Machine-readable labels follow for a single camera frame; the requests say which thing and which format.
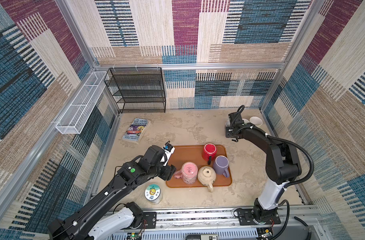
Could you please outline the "light green mug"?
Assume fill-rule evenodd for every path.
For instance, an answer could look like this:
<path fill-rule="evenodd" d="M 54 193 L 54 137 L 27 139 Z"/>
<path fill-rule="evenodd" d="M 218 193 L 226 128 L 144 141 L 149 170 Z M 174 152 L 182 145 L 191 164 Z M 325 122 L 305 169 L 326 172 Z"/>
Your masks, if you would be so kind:
<path fill-rule="evenodd" d="M 262 126 L 262 124 L 263 124 L 262 119 L 259 117 L 256 117 L 256 116 L 250 117 L 249 122 L 254 124 L 257 127 Z"/>

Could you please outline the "red mug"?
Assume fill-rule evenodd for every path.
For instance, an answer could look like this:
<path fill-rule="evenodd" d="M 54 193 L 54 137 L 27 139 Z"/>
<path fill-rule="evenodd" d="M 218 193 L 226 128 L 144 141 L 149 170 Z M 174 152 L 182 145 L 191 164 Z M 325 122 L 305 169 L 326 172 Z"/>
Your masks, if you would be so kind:
<path fill-rule="evenodd" d="M 211 161 L 215 158 L 216 153 L 217 153 L 216 146 L 212 143 L 207 143 L 203 146 L 201 156 L 204 159 L 204 161 L 206 161 L 206 164 L 210 165 Z"/>

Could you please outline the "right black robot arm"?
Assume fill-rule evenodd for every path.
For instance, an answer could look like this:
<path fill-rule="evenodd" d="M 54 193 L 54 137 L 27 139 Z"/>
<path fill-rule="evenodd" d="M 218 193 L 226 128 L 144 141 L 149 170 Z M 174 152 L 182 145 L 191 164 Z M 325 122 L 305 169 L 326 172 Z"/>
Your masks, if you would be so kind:
<path fill-rule="evenodd" d="M 283 140 L 274 140 L 252 123 L 245 123 L 241 111 L 228 115 L 229 125 L 225 127 L 225 137 L 237 142 L 247 140 L 266 154 L 265 172 L 267 182 L 261 195 L 255 200 L 252 217 L 256 224 L 265 224 L 277 214 L 278 201 L 287 184 L 301 175 L 301 166 L 296 147 Z"/>

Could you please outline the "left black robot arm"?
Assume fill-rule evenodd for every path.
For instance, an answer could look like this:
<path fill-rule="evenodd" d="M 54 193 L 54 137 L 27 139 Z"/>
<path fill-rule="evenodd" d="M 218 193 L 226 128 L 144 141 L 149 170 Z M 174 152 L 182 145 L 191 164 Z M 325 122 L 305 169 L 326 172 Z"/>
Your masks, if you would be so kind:
<path fill-rule="evenodd" d="M 159 177 L 169 181 L 176 167 L 168 165 L 175 148 L 169 142 L 163 148 L 152 145 L 142 156 L 136 156 L 118 169 L 108 185 L 81 209 L 65 220 L 54 220 L 48 226 L 51 240 L 89 240 L 99 220 L 122 198 L 138 186 Z"/>

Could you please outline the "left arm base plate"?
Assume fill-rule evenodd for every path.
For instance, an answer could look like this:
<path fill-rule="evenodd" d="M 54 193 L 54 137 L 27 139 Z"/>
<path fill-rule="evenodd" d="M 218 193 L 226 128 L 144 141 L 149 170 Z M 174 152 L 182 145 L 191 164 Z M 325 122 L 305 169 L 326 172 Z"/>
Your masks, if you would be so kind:
<path fill-rule="evenodd" d="M 157 221 L 157 212 L 143 212 L 135 217 L 133 228 L 136 230 L 155 229 Z"/>

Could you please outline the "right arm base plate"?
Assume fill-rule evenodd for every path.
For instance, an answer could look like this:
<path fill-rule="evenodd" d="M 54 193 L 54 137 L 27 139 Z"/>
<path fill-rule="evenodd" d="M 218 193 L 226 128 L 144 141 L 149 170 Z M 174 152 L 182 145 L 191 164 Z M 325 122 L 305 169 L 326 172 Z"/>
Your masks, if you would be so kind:
<path fill-rule="evenodd" d="M 260 208 L 248 208 L 235 210 L 235 216 L 241 226 L 257 226 L 281 224 L 277 208 L 272 210 L 261 210 Z"/>

